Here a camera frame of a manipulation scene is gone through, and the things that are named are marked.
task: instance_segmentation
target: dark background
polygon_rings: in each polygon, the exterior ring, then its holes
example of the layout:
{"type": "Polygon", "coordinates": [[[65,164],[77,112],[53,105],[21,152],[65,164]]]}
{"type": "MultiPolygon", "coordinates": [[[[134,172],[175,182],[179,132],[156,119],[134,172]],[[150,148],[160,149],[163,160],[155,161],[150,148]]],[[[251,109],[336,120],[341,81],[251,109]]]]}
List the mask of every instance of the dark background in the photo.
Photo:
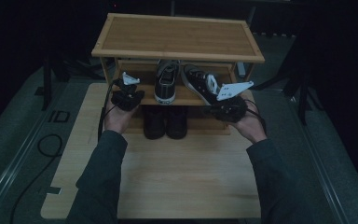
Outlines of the dark background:
{"type": "MultiPolygon", "coordinates": [[[[358,171],[358,1],[176,0],[175,13],[247,20],[254,6],[253,32],[296,35],[310,85],[358,171]]],[[[68,61],[87,63],[108,12],[169,16],[171,1],[0,0],[0,114],[46,55],[61,81],[68,61]]]]}

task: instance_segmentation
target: person's right hand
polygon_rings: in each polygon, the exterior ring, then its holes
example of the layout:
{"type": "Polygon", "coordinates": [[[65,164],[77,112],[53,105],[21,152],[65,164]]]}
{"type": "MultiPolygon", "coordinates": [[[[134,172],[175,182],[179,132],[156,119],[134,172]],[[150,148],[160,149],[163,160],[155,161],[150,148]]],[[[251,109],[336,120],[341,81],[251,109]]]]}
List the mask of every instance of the person's right hand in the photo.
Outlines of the person's right hand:
{"type": "MultiPolygon", "coordinates": [[[[242,99],[246,101],[248,109],[258,114],[257,107],[248,101],[248,98],[243,94],[242,99]]],[[[246,112],[245,116],[237,123],[229,123],[238,130],[238,132],[251,141],[253,144],[261,140],[267,139],[266,133],[264,132],[263,125],[256,115],[246,112]]]]}

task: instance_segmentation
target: black sneaker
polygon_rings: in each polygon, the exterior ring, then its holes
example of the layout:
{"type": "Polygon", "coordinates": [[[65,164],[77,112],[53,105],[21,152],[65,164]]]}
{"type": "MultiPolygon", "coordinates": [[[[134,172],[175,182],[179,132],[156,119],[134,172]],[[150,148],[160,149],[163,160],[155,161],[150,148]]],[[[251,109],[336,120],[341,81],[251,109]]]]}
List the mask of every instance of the black sneaker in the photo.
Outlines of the black sneaker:
{"type": "Polygon", "coordinates": [[[160,105],[170,105],[175,99],[175,80],[180,71],[180,64],[174,60],[158,62],[155,98],[160,105]]]}
{"type": "Polygon", "coordinates": [[[148,139],[158,139],[165,134],[165,106],[142,105],[144,115],[144,134],[148,139]]]}
{"type": "Polygon", "coordinates": [[[173,139],[184,138],[187,134],[186,105],[170,105],[167,112],[167,136],[173,139]]]}
{"type": "Polygon", "coordinates": [[[194,64],[187,64],[182,70],[182,80],[189,89],[195,92],[206,105],[217,102],[220,88],[212,74],[205,73],[194,64]]]}

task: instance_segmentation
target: shelf top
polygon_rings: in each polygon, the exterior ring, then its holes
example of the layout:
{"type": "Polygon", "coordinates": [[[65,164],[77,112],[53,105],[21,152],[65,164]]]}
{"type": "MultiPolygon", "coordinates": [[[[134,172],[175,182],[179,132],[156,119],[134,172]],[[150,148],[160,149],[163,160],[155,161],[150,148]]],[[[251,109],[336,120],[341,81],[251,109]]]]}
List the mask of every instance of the shelf top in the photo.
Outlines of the shelf top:
{"type": "Polygon", "coordinates": [[[263,63],[245,21],[109,13],[94,57],[263,63]]]}

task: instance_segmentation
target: wooden board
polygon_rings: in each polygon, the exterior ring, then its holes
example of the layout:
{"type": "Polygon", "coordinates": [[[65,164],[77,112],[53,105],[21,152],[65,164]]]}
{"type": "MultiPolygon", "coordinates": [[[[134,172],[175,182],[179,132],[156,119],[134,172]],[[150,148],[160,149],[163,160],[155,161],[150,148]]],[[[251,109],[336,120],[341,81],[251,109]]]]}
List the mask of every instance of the wooden board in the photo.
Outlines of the wooden board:
{"type": "MultiPolygon", "coordinates": [[[[76,181],[97,145],[100,109],[106,84],[91,84],[68,139],[41,215],[66,218],[77,193],[76,181]]],[[[189,134],[172,140],[148,140],[125,133],[129,142],[122,164],[119,218],[260,217],[251,145],[238,132],[189,134]]]]}
{"type": "Polygon", "coordinates": [[[263,63],[245,21],[107,15],[94,57],[263,63]]]}

